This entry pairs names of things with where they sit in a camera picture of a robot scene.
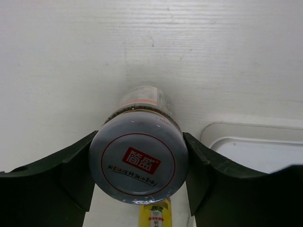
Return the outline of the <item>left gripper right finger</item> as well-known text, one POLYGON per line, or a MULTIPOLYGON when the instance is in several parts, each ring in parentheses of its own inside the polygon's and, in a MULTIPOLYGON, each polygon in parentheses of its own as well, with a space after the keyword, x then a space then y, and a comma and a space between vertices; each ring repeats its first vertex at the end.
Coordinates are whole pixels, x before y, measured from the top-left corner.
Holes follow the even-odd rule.
POLYGON ((303 167, 266 174, 211 150, 190 133, 186 179, 191 215, 199 227, 300 227, 303 167))

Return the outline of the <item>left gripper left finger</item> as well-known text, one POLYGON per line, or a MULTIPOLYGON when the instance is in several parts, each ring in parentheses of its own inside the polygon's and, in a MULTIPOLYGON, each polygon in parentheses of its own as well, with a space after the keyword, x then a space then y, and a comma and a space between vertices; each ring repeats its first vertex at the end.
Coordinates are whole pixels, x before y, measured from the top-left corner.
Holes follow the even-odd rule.
POLYGON ((96 131, 33 163, 0 174, 2 227, 81 227, 95 182, 88 163, 96 131))

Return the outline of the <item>yellow-label small bottle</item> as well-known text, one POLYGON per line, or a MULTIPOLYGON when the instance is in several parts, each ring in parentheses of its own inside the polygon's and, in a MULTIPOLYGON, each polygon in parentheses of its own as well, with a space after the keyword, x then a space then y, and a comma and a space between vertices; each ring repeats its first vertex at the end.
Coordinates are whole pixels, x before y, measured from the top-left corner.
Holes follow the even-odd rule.
POLYGON ((138 227, 172 227, 171 200, 140 205, 138 227))

